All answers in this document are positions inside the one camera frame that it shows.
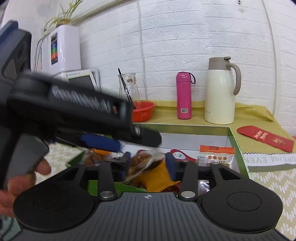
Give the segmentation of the left human hand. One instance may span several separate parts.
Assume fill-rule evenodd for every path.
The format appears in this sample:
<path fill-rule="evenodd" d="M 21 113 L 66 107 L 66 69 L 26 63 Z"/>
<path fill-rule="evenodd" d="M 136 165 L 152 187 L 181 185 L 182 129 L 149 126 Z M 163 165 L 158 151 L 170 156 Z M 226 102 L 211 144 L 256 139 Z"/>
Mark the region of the left human hand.
<path fill-rule="evenodd" d="M 7 190 L 1 190 L 1 215 L 14 217 L 14 201 L 19 194 L 36 184 L 36 173 L 41 175 L 51 174 L 51 166 L 46 159 L 43 159 L 38 166 L 36 166 L 34 171 L 29 172 L 24 176 L 16 176 L 9 180 Z"/>

